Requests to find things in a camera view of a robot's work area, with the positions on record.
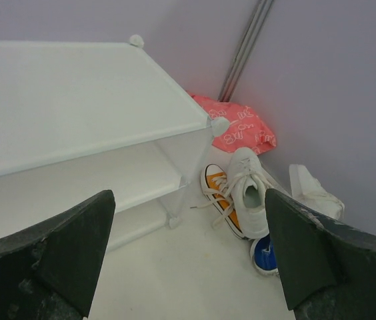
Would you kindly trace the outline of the white leather sneaker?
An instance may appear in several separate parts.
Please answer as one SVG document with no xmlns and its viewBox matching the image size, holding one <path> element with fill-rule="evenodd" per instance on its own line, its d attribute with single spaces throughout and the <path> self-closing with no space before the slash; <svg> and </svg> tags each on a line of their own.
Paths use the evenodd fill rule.
<svg viewBox="0 0 376 320">
<path fill-rule="evenodd" d="M 291 196 L 304 206 L 335 220 L 341 220 L 345 205 L 327 192 L 304 165 L 290 164 Z"/>
<path fill-rule="evenodd" d="M 236 150 L 227 171 L 227 190 L 233 201 L 242 237 L 256 240 L 269 234 L 265 193 L 272 188 L 258 156 L 248 147 Z"/>
</svg>

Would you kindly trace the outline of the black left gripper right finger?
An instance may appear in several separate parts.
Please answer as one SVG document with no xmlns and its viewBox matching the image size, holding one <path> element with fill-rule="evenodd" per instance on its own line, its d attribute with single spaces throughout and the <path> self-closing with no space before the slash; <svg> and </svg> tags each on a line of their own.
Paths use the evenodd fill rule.
<svg viewBox="0 0 376 320">
<path fill-rule="evenodd" d="M 276 189 L 267 222 L 287 308 L 296 319 L 376 319 L 376 236 Z"/>
</svg>

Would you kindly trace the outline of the blue canvas sneaker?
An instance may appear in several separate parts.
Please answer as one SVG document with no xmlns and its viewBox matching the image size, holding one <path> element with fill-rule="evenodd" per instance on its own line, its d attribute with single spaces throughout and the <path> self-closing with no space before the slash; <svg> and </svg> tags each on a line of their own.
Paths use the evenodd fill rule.
<svg viewBox="0 0 376 320">
<path fill-rule="evenodd" d="M 260 274 L 279 276 L 274 246 L 270 235 L 252 242 L 250 257 L 253 266 Z"/>
</svg>

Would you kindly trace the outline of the orange canvas sneaker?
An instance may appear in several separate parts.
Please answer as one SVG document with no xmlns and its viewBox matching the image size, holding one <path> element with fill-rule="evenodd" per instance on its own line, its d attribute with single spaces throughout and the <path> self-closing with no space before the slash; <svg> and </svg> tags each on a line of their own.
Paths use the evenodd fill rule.
<svg viewBox="0 0 376 320">
<path fill-rule="evenodd" d="M 212 222 L 212 228 L 218 229 L 226 223 L 237 238 L 246 239 L 237 218 L 234 202 L 228 192 L 227 175 L 224 170 L 216 164 L 207 165 L 200 174 L 200 185 L 207 202 L 191 208 L 213 207 L 219 216 Z"/>
</svg>

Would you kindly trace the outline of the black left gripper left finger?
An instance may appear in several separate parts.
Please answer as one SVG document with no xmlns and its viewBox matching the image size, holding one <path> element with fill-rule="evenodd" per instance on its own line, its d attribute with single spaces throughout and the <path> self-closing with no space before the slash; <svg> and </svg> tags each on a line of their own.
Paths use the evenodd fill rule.
<svg viewBox="0 0 376 320">
<path fill-rule="evenodd" d="M 0 238 L 0 319 L 87 318 L 114 214 L 104 190 Z"/>
</svg>

